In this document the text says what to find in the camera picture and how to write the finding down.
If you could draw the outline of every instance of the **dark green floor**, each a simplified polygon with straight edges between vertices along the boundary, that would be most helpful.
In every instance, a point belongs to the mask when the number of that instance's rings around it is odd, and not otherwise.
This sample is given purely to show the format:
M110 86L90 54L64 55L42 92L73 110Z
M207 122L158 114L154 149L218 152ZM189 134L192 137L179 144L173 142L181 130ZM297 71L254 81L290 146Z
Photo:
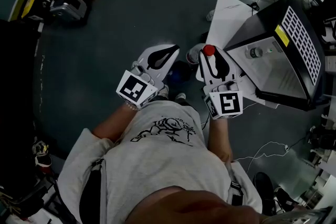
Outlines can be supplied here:
M250 4L254 0L241 1ZM146 47L158 44L178 44L179 58L185 59L187 50L209 30L205 16L216 2L96 0L85 27L69 28L58 23L46 26L37 51L34 83L34 112L39 128L68 153L84 127L93 128L122 103L115 90L132 61ZM259 5L269 3L261 1ZM181 90L204 122L208 112L201 99L201 87L202 83L193 78ZM251 104L244 101L244 106ZM268 141L294 143L312 122L319 120L320 114L321 109L302 112L281 106L273 110L259 104L248 108L229 122L235 158L253 156ZM282 147L270 146L269 150L283 153ZM249 175L264 170L277 182L292 180L290 177L302 162L293 161L295 151L290 153L284 158L254 161ZM248 161L242 164L247 168ZM314 171L302 167L303 173L308 170L310 175L305 175L307 180L311 180Z

